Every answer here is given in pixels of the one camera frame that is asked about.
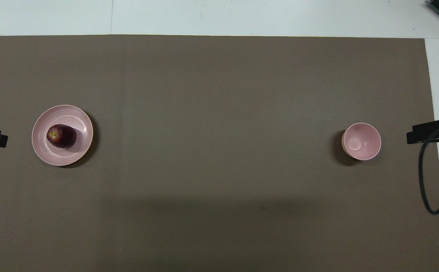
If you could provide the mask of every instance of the plate rim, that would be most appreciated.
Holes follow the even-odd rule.
[[[86,120],[83,120],[82,118],[80,118],[80,117],[78,117],[78,116],[75,116],[75,117],[77,117],[78,119],[80,119],[82,122],[84,122],[84,121],[88,121],[88,123],[90,124],[90,129],[88,129],[88,127],[87,127],[87,131],[88,131],[88,133],[90,133],[90,142],[88,143],[88,146],[87,146],[87,148],[86,148],[86,150],[85,150],[85,152],[82,154],[82,155],[80,155],[80,156],[78,156],[75,160],[73,160],[72,162],[70,162],[70,163],[64,163],[64,164],[55,164],[55,163],[52,163],[52,162],[47,162],[47,160],[45,160],[45,159],[43,159],[39,154],[38,154],[38,152],[37,152],[37,149],[36,149],[36,147],[35,147],[35,142],[33,141],[33,135],[35,135],[35,128],[36,128],[36,125],[37,125],[37,123],[38,123],[38,121],[43,117],[43,115],[45,115],[47,112],[49,112],[49,111],[52,111],[54,108],[56,108],[56,107],[71,107],[71,108],[73,108],[74,110],[78,110],[79,112],[82,112],[85,116],[86,116]],[[32,129],[32,131],[31,131],[31,146],[33,146],[33,151],[35,151],[35,154],[42,160],[42,161],[44,161],[44,162],[46,162],[46,163],[48,163],[49,165],[54,165],[54,166],[65,166],[65,165],[70,165],[70,164],[73,164],[74,162],[76,162],[77,160],[80,160],[87,152],[88,152],[88,150],[90,149],[90,146],[92,145],[92,141],[93,141],[93,137],[94,137],[94,129],[93,129],[93,124],[92,124],[92,120],[90,120],[90,117],[88,116],[88,114],[85,112],[85,111],[83,111],[81,108],[79,108],[79,107],[77,107],[77,106],[74,106],[74,105],[68,105],[68,104],[62,104],[62,105],[56,105],[56,106],[53,106],[53,107],[51,107],[51,108],[49,108],[48,110],[45,110],[42,114],[40,114],[40,117],[38,117],[38,119],[36,120],[36,122],[35,122],[35,124],[33,125],[33,129]]]

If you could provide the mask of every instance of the bowl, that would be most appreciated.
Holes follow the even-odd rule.
[[[77,132],[75,144],[69,148],[53,146],[47,139],[48,129],[55,124],[73,127]],[[35,122],[31,132],[31,144],[36,155],[50,165],[64,166],[76,162],[87,153],[92,144],[93,127],[88,115],[72,105],[49,108]]]
[[[342,148],[354,159],[366,161],[380,151],[380,135],[375,127],[367,123],[355,123],[342,135]]]

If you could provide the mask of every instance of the white table surface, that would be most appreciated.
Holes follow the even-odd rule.
[[[424,38],[439,119],[439,15],[424,0],[0,0],[0,36],[85,34]]]

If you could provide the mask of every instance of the brown paper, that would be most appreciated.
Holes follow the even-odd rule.
[[[68,167],[31,146],[60,104],[94,124]],[[0,271],[439,270],[432,120],[420,39],[0,37]]]

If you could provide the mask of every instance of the apple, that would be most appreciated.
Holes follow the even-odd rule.
[[[57,124],[48,129],[46,139],[56,147],[67,148],[75,143],[77,133],[73,127]]]

